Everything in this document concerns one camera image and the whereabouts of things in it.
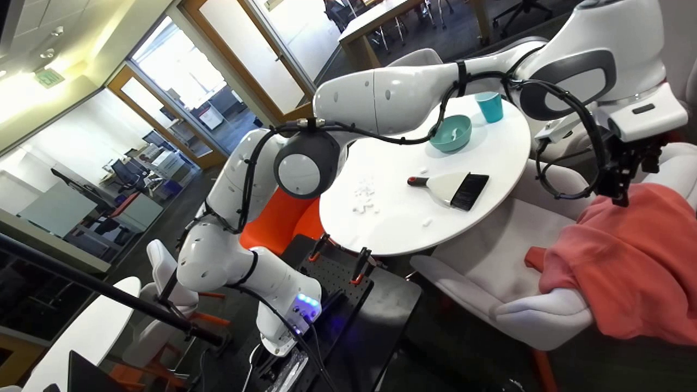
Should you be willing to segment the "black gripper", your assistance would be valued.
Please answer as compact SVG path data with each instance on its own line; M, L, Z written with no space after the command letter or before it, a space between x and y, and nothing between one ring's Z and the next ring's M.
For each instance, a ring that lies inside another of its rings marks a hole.
M638 171L659 172L659 158L662 152L662 141L638 140L622 141L610 137L605 141L605 158L599 172L599 194L608 196L615 204L631 204L631 184Z

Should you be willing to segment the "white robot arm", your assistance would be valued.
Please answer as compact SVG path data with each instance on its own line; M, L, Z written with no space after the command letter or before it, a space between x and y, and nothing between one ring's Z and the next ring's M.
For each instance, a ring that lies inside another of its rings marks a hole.
M289 355L321 316L322 288L243 240L267 212L255 184L315 199L326 234L348 251L408 256L469 231L507 199L531 121L580 121L597 163L584 191L623 204L646 145L684 118L662 47L659 0L582 0L550 40L331 79L309 121L257 130L226 160L184 235L174 280L192 293L252 293L261 344Z

